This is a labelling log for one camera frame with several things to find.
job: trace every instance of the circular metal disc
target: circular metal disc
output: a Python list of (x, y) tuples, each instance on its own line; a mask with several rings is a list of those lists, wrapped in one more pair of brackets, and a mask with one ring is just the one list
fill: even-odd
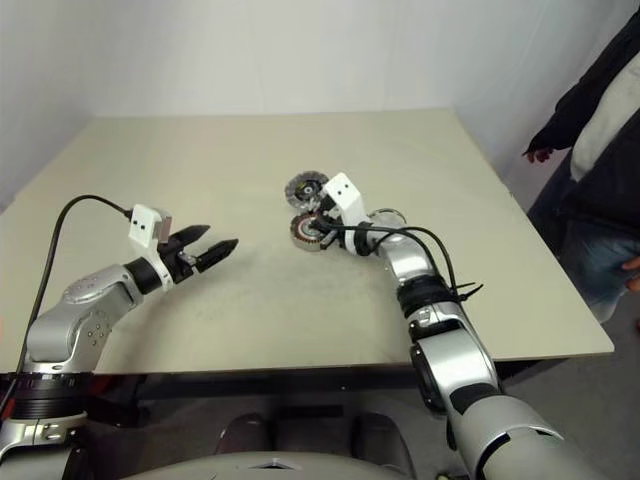
[(315, 219), (315, 214), (303, 213), (302, 215), (293, 217), (293, 220), (291, 220), (290, 232), (293, 243), (309, 252), (322, 250), (321, 242), (326, 236), (311, 226)]
[(320, 172), (302, 172), (296, 175), (285, 187), (287, 202), (298, 210), (309, 211), (320, 203), (322, 186), (329, 178)]

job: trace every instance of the black cable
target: black cable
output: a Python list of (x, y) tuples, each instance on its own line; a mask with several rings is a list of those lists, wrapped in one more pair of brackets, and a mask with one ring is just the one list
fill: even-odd
[(424, 234), (428, 235), (429, 237), (431, 237), (433, 239), (434, 242), (436, 242), (436, 244), (438, 245), (438, 248), (442, 252), (442, 256), (444, 257), (444, 261), (447, 264), (447, 271), (449, 273), (449, 284), (450, 284), (449, 288), (451, 289), (451, 291), (453, 292), (453, 294), (455, 296), (458, 296), (458, 285), (456, 283), (456, 274), (455, 274), (455, 270), (453, 268), (453, 262), (451, 261), (451, 256), (449, 255), (449, 252), (447, 251), (447, 247), (445, 247), (445, 245), (442, 242), (442, 240), (440, 240), (440, 237), (438, 237), (431, 230), (426, 229), (424, 227), (413, 227), (413, 226), (411, 226), (411, 227), (400, 227), (400, 228), (373, 227), (373, 226), (364, 226), (364, 225), (345, 227), (344, 225), (337, 225), (337, 224), (325, 222), (324, 220), (322, 220), (320, 218), (317, 218), (316, 222), (320, 223), (321, 228), (330, 228), (330, 229), (333, 229), (333, 230), (342, 230), (342, 231), (345, 231), (345, 230), (356, 230), (357, 231), (357, 230), (359, 230), (359, 231), (369, 231), (369, 232), (386, 232), (386, 235), (383, 235), (382, 237), (380, 237), (372, 245), (371, 250), (374, 251), (374, 252), (376, 252), (378, 250), (378, 248), (380, 247), (380, 245), (382, 244), (382, 242), (387, 240), (389, 237), (392, 237), (393, 235), (404, 235), (405, 237), (412, 239), (413, 241), (418, 243), (418, 245), (420, 245), (420, 247), (424, 251), (425, 255), (427, 256), (427, 258), (429, 259), (429, 261), (433, 265), (434, 270), (436, 271), (436, 273), (439, 274), (438, 267), (437, 267), (437, 265), (435, 263), (435, 260), (433, 259), (433, 256), (431, 255), (431, 252), (427, 248), (427, 246), (424, 244), (424, 242), (422, 240), (420, 240), (415, 235), (410, 234), (409, 232), (410, 231), (416, 231), (416, 232), (421, 232), (421, 233), (424, 233)]
[(53, 227), (53, 233), (51, 234), (51, 242), (49, 243), (49, 251), (47, 252), (47, 260), (44, 265), (44, 270), (42, 271), (42, 278), (40, 279), (40, 286), (38, 287), (38, 292), (36, 293), (35, 301), (33, 302), (33, 307), (31, 308), (31, 314), (29, 315), (29, 321), (27, 322), (27, 329), (25, 332), (24, 340), (22, 341), (22, 349), (20, 350), (20, 357), (18, 360), (18, 366), (16, 367), (16, 372), (2, 397), (2, 401), (0, 402), (0, 419), (4, 414), (4, 411), (9, 404), (9, 400), (11, 399), (13, 392), (18, 385), (18, 375), (22, 372), (22, 368), (24, 367), (24, 357), (27, 351), (27, 335), (29, 333), (29, 328), (33, 324), (33, 322), (38, 318), (38, 314), (40, 313), (40, 307), (42, 306), (42, 300), (44, 298), (44, 293), (47, 289), (47, 284), (49, 283), (49, 277), (51, 276), (51, 269), (53, 267), (53, 260), (56, 255), (56, 249), (58, 248), (58, 240), (60, 239), (60, 232), (62, 231), (62, 224), (64, 223), (64, 219), (76, 203), (81, 202), (82, 200), (95, 200), (97, 202), (101, 202), (109, 207), (117, 210), (122, 213), (128, 220), (131, 220), (131, 210), (126, 210), (122, 208), (120, 205), (113, 203), (106, 198), (100, 197), (98, 195), (79, 195), (73, 199), (71, 199), (64, 208), (60, 211), (58, 215), (58, 220), (56, 221), (55, 226)]
[(449, 255), (449, 252), (447, 251), (447, 247), (444, 246), (444, 243), (442, 242), (442, 240), (440, 240), (440, 238), (431, 230), (428, 230), (424, 227), (404, 227), (403, 230), (422, 232), (425, 235), (428, 235), (429, 237), (431, 237), (433, 241), (436, 242), (436, 244), (438, 245), (438, 248), (442, 252), (442, 256), (444, 257), (444, 262), (447, 264), (447, 270), (449, 271), (449, 282), (451, 283), (451, 290), (453, 290), (453, 293), (457, 296), (458, 284), (456, 283), (456, 272), (455, 272), (455, 269), (453, 268), (453, 262), (451, 261), (451, 256)]
[(316, 217), (314, 222), (319, 224), (321, 230), (325, 229), (325, 230), (338, 230), (338, 231), (341, 231), (341, 232), (344, 232), (344, 231), (362, 231), (362, 232), (381, 232), (381, 233), (386, 233), (387, 235), (383, 236), (382, 237), (383, 239), (391, 237), (392, 235), (403, 235), (403, 236), (405, 236), (407, 238), (410, 238), (414, 242), (416, 242), (420, 246), (420, 248), (422, 248), (422, 250), (424, 251), (424, 254), (429, 259), (429, 262), (431, 262), (431, 265), (433, 266), (433, 269), (435, 270), (435, 272), (438, 275), (440, 274), (440, 272), (438, 271), (438, 266), (436, 265), (436, 262), (433, 259), (433, 256), (431, 255), (431, 252), (429, 251), (429, 248), (427, 248), (427, 246), (424, 244), (424, 242), (422, 240), (420, 240), (419, 237), (417, 237), (416, 235), (413, 235), (412, 233), (409, 233), (404, 228), (391, 228), (391, 227), (379, 227), (379, 226), (375, 226), (374, 227), (374, 226), (364, 226), (364, 225), (345, 226), (345, 225), (339, 225), (337, 223), (327, 222), (327, 221), (325, 221), (324, 219), (322, 219), (320, 217)]
[(397, 229), (397, 232), (393, 232), (393, 233), (388, 233), (386, 235), (384, 235), (383, 237), (379, 238), (372, 246), (371, 246), (371, 250), (376, 252), (378, 250), (378, 248), (380, 247), (380, 245), (382, 245), (382, 242), (384, 242), (387, 238), (392, 237), (393, 235), (396, 235), (397, 233), (401, 233), (401, 232), (406, 232), (406, 231), (418, 231), (418, 232), (422, 232), (425, 233), (427, 235), (429, 235), (438, 245), (438, 248), (440, 249), (440, 252), (442, 252), (442, 256), (444, 257), (444, 261), (447, 264), (447, 271), (449, 272), (449, 283), (450, 283), (450, 287), (451, 291), (458, 296), (458, 285), (456, 284), (456, 274), (455, 274), (455, 270), (453, 268), (453, 262), (451, 261), (451, 257), (449, 256), (449, 252), (447, 251), (447, 248), (444, 246), (444, 243), (442, 242), (442, 240), (440, 240), (440, 238), (433, 233), (431, 230), (427, 230), (426, 228), (422, 228), (422, 227), (400, 227)]

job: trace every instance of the white shirt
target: white shirt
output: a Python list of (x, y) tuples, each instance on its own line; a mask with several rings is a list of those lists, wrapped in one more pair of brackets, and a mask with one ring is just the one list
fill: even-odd
[(581, 180), (593, 168), (604, 149), (638, 109), (640, 53), (613, 79), (591, 120), (582, 129), (571, 155), (571, 176), (574, 180)]

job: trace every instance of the beige table top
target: beige table top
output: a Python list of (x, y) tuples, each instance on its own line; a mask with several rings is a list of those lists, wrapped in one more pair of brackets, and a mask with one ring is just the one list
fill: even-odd
[[(611, 341), (448, 110), (100, 119), (0, 216), (0, 370), (14, 368), (51, 228), (74, 195), (144, 203), (174, 230), (238, 237), (224, 263), (155, 292), (115, 327), (98, 371), (216, 371), (408, 361), (406, 322), (380, 261), (289, 240), (286, 182), (344, 171), (370, 210), (393, 207), (446, 243), (467, 313), (497, 360), (610, 352)], [(86, 202), (65, 224), (45, 306), (87, 273), (134, 258), (128, 225)], [(208, 246), (206, 242), (192, 249)]]

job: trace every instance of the silver robot arm segment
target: silver robot arm segment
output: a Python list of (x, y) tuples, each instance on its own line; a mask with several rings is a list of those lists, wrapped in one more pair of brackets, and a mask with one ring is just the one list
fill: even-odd
[(169, 235), (170, 223), (165, 212), (136, 205), (129, 238), (140, 257), (76, 281), (57, 305), (31, 324), (24, 364), (15, 380), (13, 411), (0, 428), (0, 476), (17, 447), (57, 447), (60, 455), (72, 458), (78, 449), (68, 445), (86, 423), (91, 372), (114, 325), (140, 305), (144, 295), (159, 288), (167, 291), (194, 270), (208, 270), (238, 244), (224, 240), (201, 255), (189, 255), (185, 247), (209, 226), (192, 225)]
[(29, 329), (24, 371), (93, 371), (113, 326), (142, 300), (131, 273), (121, 265), (78, 280)]
[[(305, 172), (290, 186), (295, 184), (303, 191), (309, 173), (315, 173), (316, 179), (320, 176)], [(460, 453), (471, 477), (604, 480), (528, 404), (502, 391), (493, 361), (469, 322), (461, 298), (453, 286), (445, 284), (429, 252), (400, 232), (371, 231), (372, 227), (402, 229), (404, 217), (391, 209), (367, 215), (360, 192), (343, 173), (322, 189), (314, 188), (307, 189), (313, 197), (306, 202), (311, 209), (292, 223), (292, 233), (295, 230), (302, 237), (294, 235), (294, 240), (297, 244), (312, 242), (321, 250), (328, 247), (325, 236), (342, 235), (341, 245), (349, 253), (377, 253), (385, 262), (409, 324), (411, 358), (423, 399), (432, 411), (446, 415), (449, 446)], [(294, 229), (300, 219), (306, 219), (309, 228)], [(334, 232), (326, 226), (331, 221)]]

